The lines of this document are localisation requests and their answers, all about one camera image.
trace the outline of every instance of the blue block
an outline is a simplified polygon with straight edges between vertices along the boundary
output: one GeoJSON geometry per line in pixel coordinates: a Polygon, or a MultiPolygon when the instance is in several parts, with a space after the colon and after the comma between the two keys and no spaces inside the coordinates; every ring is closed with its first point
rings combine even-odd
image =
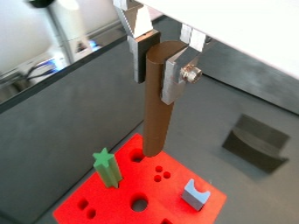
{"type": "Polygon", "coordinates": [[[184,187],[181,198],[194,207],[196,211],[202,210],[202,207],[204,206],[210,196],[211,196],[211,192],[199,192],[195,189],[194,179],[191,179],[188,184],[184,187]]]}

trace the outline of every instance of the dark gray holder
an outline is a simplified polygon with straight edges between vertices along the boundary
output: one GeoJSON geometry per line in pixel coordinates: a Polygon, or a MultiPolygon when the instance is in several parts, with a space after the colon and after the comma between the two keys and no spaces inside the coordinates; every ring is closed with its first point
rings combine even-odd
{"type": "Polygon", "coordinates": [[[272,172],[288,158],[279,153],[288,135],[247,115],[242,115],[223,147],[264,172],[272,172]]]}

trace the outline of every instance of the gray table surface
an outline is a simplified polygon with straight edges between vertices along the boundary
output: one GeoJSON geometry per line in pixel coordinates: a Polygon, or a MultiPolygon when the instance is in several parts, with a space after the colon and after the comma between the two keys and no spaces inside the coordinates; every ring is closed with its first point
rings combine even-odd
{"type": "MultiPolygon", "coordinates": [[[[203,77],[198,84],[186,88],[175,103],[164,150],[228,195],[216,224],[299,223],[298,130],[298,115],[214,79],[203,77]],[[272,174],[266,174],[222,148],[242,114],[252,116],[291,137],[282,155],[290,158],[290,162],[272,174]]],[[[143,124],[113,151],[136,132],[143,133],[143,124]]],[[[56,206],[40,218],[39,224],[56,223],[52,218],[56,206]]]]}

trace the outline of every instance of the green star block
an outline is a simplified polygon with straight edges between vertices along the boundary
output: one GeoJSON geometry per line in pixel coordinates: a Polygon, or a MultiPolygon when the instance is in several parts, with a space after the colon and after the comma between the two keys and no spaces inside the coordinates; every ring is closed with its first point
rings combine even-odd
{"type": "Polygon", "coordinates": [[[117,167],[117,161],[115,154],[108,153],[108,149],[104,148],[100,153],[93,153],[96,162],[93,167],[107,187],[113,186],[117,188],[117,182],[123,179],[120,170],[117,167]]]}

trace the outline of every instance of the round hole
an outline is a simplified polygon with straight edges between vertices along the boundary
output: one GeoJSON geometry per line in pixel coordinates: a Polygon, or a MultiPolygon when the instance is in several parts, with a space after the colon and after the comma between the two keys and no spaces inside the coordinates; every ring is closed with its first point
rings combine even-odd
{"type": "Polygon", "coordinates": [[[88,219],[92,220],[96,217],[96,214],[97,214],[96,210],[91,208],[87,213],[88,219]]]}
{"type": "Polygon", "coordinates": [[[133,197],[131,208],[135,212],[140,213],[145,210],[147,204],[148,204],[147,198],[144,195],[140,194],[133,197]]]}
{"type": "Polygon", "coordinates": [[[144,159],[144,153],[143,153],[143,150],[141,149],[133,149],[131,154],[129,154],[129,157],[131,157],[131,161],[135,162],[135,163],[140,163],[144,159]]]}
{"type": "Polygon", "coordinates": [[[161,176],[160,175],[155,175],[153,176],[153,181],[155,182],[160,182],[161,181],[161,176]]]}
{"type": "Polygon", "coordinates": [[[160,165],[157,165],[156,167],[155,167],[155,171],[156,172],[161,172],[164,170],[164,168],[160,166],[160,165]]]}
{"type": "Polygon", "coordinates": [[[165,179],[168,179],[168,178],[171,177],[171,173],[169,173],[168,171],[165,171],[165,172],[163,173],[163,177],[164,177],[165,179]]]}
{"type": "Polygon", "coordinates": [[[88,201],[85,199],[83,199],[80,202],[79,202],[79,209],[80,210],[84,210],[84,208],[88,206],[88,201]]]}

